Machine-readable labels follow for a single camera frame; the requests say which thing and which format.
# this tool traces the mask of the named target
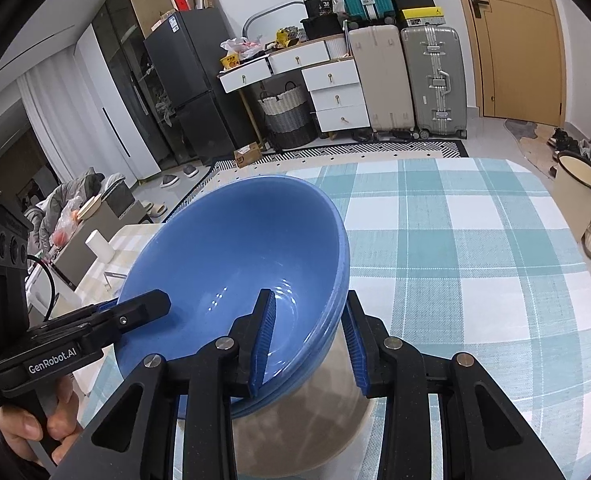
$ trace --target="white wardrobe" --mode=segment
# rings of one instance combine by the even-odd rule
[[[108,131],[116,136],[122,155],[134,175],[142,180],[160,173],[160,167],[122,101],[91,25],[80,37],[74,57],[78,65],[86,67],[82,73],[85,78],[89,78],[87,86],[93,100]]]

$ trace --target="stacked bowls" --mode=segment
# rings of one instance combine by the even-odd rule
[[[148,354],[172,360],[226,335],[261,288],[276,294],[276,323],[264,384],[232,399],[232,415],[256,412],[301,386],[325,358],[349,290],[342,218],[317,187],[289,176],[257,176],[191,203],[148,243],[120,302],[159,288],[169,314],[116,345],[123,377]],[[178,416],[184,418],[181,400]]]

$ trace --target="gray jacket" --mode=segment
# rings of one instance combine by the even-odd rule
[[[45,217],[45,212],[39,207],[31,206],[25,211],[24,215],[33,224],[33,229],[29,233],[29,247],[27,250],[29,254],[35,256],[42,246],[40,243],[40,225]]]
[[[95,173],[93,168],[89,168],[82,176],[70,182],[60,184],[56,188],[48,199],[46,206],[47,213],[40,224],[40,248],[42,250],[45,252],[50,250],[51,242],[49,238],[56,230],[58,219],[66,203],[79,194],[82,197],[82,204],[84,204],[100,192],[103,180],[103,174]]]

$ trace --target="white curtain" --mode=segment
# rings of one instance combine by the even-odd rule
[[[33,131],[62,182],[93,167],[105,176],[122,173],[132,186],[136,177],[100,117],[74,48],[61,50],[17,79]]]

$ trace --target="finger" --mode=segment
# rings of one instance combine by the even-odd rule
[[[42,428],[36,418],[26,410],[9,404],[0,408],[0,430],[28,440],[42,439]]]
[[[53,415],[47,418],[47,430],[56,440],[63,440],[76,430],[78,423],[78,396],[72,392],[69,402],[60,400]]]
[[[25,460],[36,459],[26,441],[27,438],[42,438],[42,429],[34,416],[16,406],[3,406],[0,408],[0,432],[16,455]]]
[[[56,463],[56,465],[60,464],[60,461],[64,458],[65,454],[71,449],[76,439],[82,433],[82,426],[80,424],[76,425],[76,430],[69,436],[65,437],[62,441],[62,445],[58,446],[54,452],[51,454],[51,458]]]
[[[62,402],[69,402],[73,392],[74,382],[71,378],[71,375],[60,377],[56,381],[56,395],[58,396],[58,400],[61,400]]]

